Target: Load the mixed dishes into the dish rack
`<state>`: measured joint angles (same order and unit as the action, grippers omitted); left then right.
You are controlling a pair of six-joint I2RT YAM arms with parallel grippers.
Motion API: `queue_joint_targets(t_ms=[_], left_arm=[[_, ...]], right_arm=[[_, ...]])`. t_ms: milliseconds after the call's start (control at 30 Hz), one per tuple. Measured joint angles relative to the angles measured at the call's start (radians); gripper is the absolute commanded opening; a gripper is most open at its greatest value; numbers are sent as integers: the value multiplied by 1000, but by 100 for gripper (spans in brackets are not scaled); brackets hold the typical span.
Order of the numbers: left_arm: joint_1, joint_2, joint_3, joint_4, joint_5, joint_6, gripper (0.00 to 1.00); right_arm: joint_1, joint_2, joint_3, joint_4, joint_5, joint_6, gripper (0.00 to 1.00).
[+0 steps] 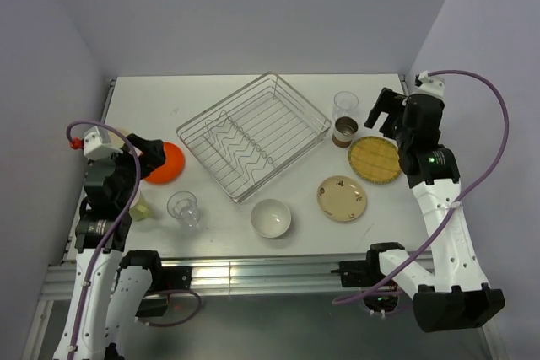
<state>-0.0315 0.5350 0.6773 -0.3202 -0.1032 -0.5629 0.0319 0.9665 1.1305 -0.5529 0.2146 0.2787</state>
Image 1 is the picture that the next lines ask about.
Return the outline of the pale yellow mug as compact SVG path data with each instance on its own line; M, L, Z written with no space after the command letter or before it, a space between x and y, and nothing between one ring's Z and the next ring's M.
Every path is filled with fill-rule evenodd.
M140 190L137 191L136 196L134 197L128 212L129 212L129 215L131 216L131 219L134 222L138 222L147 218L154 217L154 213L152 209L150 208L149 204L146 202Z

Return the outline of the brown white ceramic cup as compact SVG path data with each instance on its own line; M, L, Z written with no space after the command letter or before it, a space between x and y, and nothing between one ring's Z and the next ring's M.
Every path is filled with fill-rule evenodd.
M347 148L352 143L358 129L359 126L355 119L348 116L339 117L334 125L332 142L340 148Z

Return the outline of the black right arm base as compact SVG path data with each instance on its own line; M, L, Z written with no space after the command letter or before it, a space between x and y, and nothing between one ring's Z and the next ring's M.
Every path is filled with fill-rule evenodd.
M341 287L372 287L384 275L380 271L378 255L387 250L403 250L397 242L372 244L363 260L340 261L338 268L331 270L340 277ZM379 314L382 318L397 312L398 295L378 295L364 298L364 305L370 315Z

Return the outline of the white ceramic bowl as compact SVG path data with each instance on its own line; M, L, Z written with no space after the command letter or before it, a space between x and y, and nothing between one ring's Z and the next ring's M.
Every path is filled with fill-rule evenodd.
M259 201L251 210L251 226L261 237L277 239L283 236L292 223L291 211L276 199Z

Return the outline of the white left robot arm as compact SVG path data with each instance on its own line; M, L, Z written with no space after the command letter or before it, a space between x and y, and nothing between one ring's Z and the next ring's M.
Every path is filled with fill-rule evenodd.
M56 359L120 359L127 329L146 292L161 288L165 272L155 250L126 251L129 209L139 183L165 163L164 144L135 134L112 145L94 126L70 146L87 159L85 197L75 233L76 277Z

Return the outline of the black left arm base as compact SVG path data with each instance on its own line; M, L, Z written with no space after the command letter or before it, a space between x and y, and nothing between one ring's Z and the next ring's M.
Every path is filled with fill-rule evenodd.
M130 250L121 259L120 268L129 266L149 270L152 282L148 289L151 295L165 290L190 289L192 281L191 266L164 266L159 253L155 250ZM169 296L144 298L138 307L137 316L142 318L162 317L167 309Z

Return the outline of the clear faceted drinking glass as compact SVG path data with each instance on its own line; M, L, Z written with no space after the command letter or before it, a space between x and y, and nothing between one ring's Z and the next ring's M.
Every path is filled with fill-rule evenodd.
M184 228L195 228L200 219L197 198L189 191L178 191L167 201L167 212Z

